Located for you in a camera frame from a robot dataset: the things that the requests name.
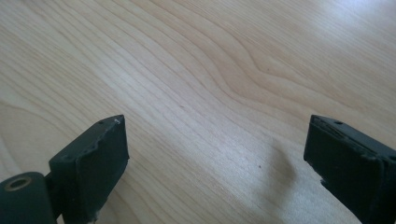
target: wooden table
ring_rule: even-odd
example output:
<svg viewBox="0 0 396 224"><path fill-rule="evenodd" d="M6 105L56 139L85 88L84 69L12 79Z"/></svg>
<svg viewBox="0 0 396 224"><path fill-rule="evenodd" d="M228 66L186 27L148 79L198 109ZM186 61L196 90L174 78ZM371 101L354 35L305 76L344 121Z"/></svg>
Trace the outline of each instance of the wooden table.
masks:
<svg viewBox="0 0 396 224"><path fill-rule="evenodd" d="M303 160L311 114L396 147L394 1L0 1L0 180L124 114L97 223L359 223Z"/></svg>

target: metal ring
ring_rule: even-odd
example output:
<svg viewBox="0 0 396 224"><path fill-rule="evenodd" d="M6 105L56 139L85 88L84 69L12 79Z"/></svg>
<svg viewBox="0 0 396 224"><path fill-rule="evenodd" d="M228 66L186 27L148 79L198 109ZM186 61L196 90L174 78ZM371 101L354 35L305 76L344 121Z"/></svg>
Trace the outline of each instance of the metal ring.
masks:
<svg viewBox="0 0 396 224"><path fill-rule="evenodd" d="M15 191L18 189L23 189L28 186L32 182L32 178L30 176L21 176L16 179L9 181L4 189L6 191Z"/></svg>

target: hole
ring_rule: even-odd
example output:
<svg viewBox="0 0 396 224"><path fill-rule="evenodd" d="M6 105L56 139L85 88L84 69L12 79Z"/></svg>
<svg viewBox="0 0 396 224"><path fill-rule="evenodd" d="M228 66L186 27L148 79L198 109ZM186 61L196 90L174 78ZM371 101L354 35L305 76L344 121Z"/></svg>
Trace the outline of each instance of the hole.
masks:
<svg viewBox="0 0 396 224"><path fill-rule="evenodd" d="M10 182L8 182L5 186L6 191L15 191L18 189L23 189L28 186L32 182L32 178L29 176L18 177Z"/></svg>
<svg viewBox="0 0 396 224"><path fill-rule="evenodd" d="M72 160L72 158L69 157L69 155L64 155L64 156L62 156L62 160L64 160L64 161L70 161L70 160Z"/></svg>

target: table surface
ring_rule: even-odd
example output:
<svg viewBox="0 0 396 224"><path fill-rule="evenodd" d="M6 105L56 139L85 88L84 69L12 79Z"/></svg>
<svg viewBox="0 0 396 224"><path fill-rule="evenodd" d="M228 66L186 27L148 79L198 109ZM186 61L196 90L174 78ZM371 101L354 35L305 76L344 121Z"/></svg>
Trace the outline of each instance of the table surface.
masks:
<svg viewBox="0 0 396 224"><path fill-rule="evenodd" d="M96 223L359 223L303 160L309 118L396 147L394 1L0 1L0 180L123 114Z"/></svg>

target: dark green plastic piece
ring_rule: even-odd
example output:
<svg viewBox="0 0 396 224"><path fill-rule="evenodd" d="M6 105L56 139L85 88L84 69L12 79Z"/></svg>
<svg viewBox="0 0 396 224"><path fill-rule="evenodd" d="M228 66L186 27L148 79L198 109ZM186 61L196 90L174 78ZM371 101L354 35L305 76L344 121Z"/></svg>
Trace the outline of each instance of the dark green plastic piece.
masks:
<svg viewBox="0 0 396 224"><path fill-rule="evenodd" d="M42 174L15 175L0 184L0 223L56 223Z"/></svg>
<svg viewBox="0 0 396 224"><path fill-rule="evenodd" d="M97 219L128 163L123 115L102 119L49 161L50 173L26 173L23 188L1 183L0 223L88 223Z"/></svg>
<svg viewBox="0 0 396 224"><path fill-rule="evenodd" d="M304 159L362 223L395 222L395 150L343 122L313 115Z"/></svg>

